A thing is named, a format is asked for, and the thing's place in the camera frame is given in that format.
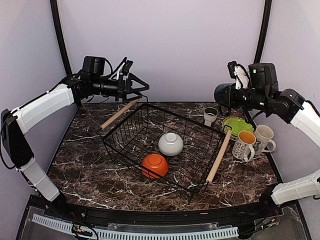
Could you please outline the white brown striped cup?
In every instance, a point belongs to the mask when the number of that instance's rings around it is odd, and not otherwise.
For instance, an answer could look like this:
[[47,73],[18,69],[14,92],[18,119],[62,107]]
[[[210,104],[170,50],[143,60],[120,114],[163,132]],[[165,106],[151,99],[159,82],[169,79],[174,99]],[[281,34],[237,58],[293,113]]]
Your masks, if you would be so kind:
[[211,127],[212,123],[214,123],[218,116],[218,110],[214,107],[207,107],[204,109],[204,125]]

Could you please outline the white leaf pattern mug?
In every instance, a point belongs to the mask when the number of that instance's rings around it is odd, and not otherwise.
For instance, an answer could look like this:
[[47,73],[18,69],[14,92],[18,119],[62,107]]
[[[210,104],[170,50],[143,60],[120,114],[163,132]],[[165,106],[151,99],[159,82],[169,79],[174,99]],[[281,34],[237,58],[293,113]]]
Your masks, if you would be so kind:
[[250,162],[254,158],[256,136],[247,130],[240,131],[232,148],[232,155],[238,160]]

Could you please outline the tall dragon pattern mug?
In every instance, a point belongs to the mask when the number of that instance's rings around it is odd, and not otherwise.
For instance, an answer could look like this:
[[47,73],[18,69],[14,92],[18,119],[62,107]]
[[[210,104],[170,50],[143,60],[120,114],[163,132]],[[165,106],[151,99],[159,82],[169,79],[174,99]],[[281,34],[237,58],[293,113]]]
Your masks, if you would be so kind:
[[276,149],[276,142],[273,140],[274,131],[267,125],[260,124],[254,131],[256,142],[253,146],[255,155],[271,153]]

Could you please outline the white ribbed bowl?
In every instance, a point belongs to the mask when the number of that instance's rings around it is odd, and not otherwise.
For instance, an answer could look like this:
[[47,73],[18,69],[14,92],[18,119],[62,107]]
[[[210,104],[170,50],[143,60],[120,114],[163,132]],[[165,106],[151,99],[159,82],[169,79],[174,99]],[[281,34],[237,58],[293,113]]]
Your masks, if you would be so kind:
[[183,151],[183,139],[174,132],[163,134],[158,141],[159,151],[169,157],[177,156]]

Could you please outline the orange bowl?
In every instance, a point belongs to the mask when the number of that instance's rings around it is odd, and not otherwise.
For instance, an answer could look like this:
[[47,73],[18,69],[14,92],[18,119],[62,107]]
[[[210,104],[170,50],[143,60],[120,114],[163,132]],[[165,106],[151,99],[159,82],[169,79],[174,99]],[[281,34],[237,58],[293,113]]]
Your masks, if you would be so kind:
[[168,162],[160,154],[150,154],[146,156],[141,163],[141,172],[149,179],[164,177],[168,171]]

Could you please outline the dark green cup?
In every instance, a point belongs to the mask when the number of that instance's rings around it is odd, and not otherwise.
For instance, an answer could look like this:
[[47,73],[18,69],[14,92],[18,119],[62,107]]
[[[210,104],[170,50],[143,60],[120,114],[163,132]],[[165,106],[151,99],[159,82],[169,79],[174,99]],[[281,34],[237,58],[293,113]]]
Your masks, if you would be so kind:
[[230,106],[231,101],[231,83],[221,83],[219,84],[213,93],[215,101],[224,107]]

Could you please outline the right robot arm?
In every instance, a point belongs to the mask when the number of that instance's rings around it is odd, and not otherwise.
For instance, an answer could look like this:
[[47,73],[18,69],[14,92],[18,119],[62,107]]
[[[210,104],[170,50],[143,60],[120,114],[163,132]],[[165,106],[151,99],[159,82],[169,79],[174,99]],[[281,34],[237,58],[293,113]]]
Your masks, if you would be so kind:
[[[279,88],[276,67],[273,63],[253,63],[244,67],[236,61],[227,64],[230,77],[235,81],[224,90],[228,108],[241,107],[264,113],[267,117],[279,118],[288,130],[286,138],[298,137],[309,140],[314,147],[320,146],[320,111],[306,97],[291,87]],[[266,217],[275,205],[306,198],[320,197],[320,169],[271,188],[269,197],[255,205],[255,213]]]

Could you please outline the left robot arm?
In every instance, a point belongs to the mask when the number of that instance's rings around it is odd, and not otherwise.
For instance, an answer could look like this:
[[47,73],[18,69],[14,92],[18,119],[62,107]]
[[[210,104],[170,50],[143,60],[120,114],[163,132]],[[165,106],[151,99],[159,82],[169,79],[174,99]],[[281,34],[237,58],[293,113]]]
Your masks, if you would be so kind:
[[12,166],[45,200],[51,203],[51,210],[60,218],[67,218],[70,206],[63,201],[64,195],[47,175],[47,171],[36,160],[27,135],[46,119],[62,109],[76,105],[92,96],[113,97],[127,105],[118,113],[122,114],[139,99],[150,86],[131,72],[133,61],[124,58],[116,68],[105,74],[104,57],[85,56],[82,68],[64,77],[52,89],[29,102],[1,113],[0,148],[5,150]]

